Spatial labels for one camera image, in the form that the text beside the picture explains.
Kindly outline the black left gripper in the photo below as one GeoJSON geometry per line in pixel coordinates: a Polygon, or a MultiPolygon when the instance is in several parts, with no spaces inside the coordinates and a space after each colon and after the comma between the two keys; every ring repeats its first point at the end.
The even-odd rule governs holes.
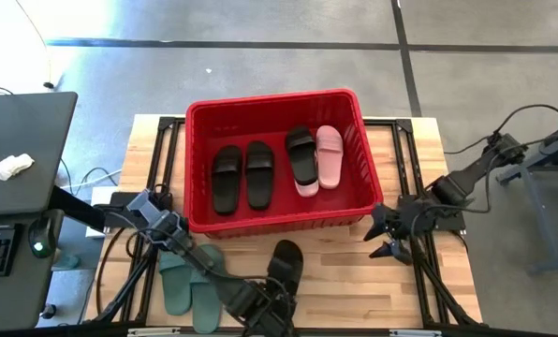
{"type": "Polygon", "coordinates": [[[242,326],[243,336],[298,336],[293,323],[298,281],[227,281],[227,312],[242,326]]]}

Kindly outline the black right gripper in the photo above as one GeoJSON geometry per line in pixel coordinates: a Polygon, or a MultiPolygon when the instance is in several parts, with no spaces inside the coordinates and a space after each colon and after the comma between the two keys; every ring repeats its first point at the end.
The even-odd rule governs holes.
{"type": "MultiPolygon", "coordinates": [[[[372,225],[363,237],[370,241],[385,232],[392,238],[406,239],[411,232],[422,235],[432,229],[432,213],[428,208],[432,203],[427,198],[405,195],[399,196],[395,210],[377,203],[371,212],[372,225]]],[[[393,257],[397,261],[412,265],[413,258],[409,250],[400,241],[383,242],[369,258],[393,257]]]]}

